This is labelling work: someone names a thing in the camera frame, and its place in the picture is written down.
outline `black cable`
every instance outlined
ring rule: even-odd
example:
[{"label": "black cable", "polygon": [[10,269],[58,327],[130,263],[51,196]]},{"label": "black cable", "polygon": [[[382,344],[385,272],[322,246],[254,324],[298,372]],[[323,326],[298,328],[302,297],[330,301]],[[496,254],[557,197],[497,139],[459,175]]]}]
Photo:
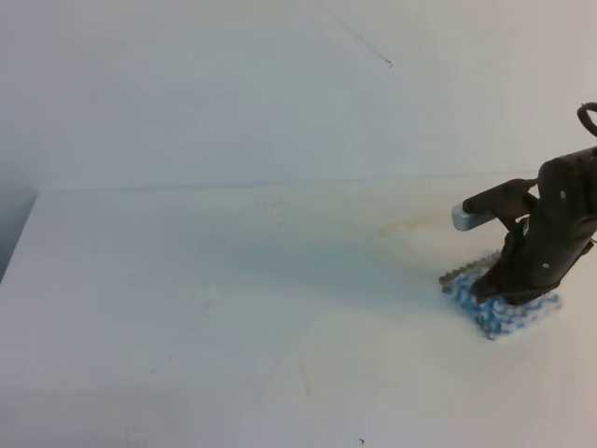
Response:
[{"label": "black cable", "polygon": [[597,112],[597,103],[586,103],[578,108],[576,115],[587,131],[597,137],[597,125],[590,119],[589,111]]}]

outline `blue and white towel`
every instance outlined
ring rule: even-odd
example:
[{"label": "blue and white towel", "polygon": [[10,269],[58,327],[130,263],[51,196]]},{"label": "blue and white towel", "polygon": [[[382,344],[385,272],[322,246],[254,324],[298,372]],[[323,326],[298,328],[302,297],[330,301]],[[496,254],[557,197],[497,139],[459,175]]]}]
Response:
[{"label": "blue and white towel", "polygon": [[490,297],[478,304],[471,288],[487,271],[484,268],[460,273],[451,280],[445,294],[475,320],[489,339],[531,327],[562,308],[560,295],[553,292],[521,306],[510,305],[501,296]]}]

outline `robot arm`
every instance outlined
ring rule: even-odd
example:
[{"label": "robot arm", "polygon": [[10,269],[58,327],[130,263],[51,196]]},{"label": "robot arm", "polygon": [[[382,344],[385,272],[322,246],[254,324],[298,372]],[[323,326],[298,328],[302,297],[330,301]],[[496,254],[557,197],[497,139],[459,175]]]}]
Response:
[{"label": "robot arm", "polygon": [[[583,105],[578,116],[597,136]],[[529,189],[537,185],[539,198]],[[514,179],[484,191],[452,210],[454,227],[473,229],[493,218],[507,228],[498,261],[473,286],[478,302],[493,295],[521,305],[560,284],[592,247],[597,231],[597,147],[545,162],[537,179]]]}]

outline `white backdrop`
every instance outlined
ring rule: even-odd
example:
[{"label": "white backdrop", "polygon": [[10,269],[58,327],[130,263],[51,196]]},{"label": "white backdrop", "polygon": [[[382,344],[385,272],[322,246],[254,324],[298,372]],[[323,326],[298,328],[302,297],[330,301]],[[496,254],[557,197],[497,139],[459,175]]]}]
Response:
[{"label": "white backdrop", "polygon": [[4,0],[0,175],[25,192],[2,206],[534,170],[592,143],[575,111],[597,99],[596,16],[592,0]]}]

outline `white table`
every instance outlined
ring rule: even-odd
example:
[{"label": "white table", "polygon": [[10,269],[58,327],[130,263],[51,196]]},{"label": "white table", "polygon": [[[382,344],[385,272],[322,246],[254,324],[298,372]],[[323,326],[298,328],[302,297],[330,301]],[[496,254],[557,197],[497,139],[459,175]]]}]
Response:
[{"label": "white table", "polygon": [[0,286],[0,446],[595,447],[597,263],[496,343],[437,277],[504,178],[37,201]]}]

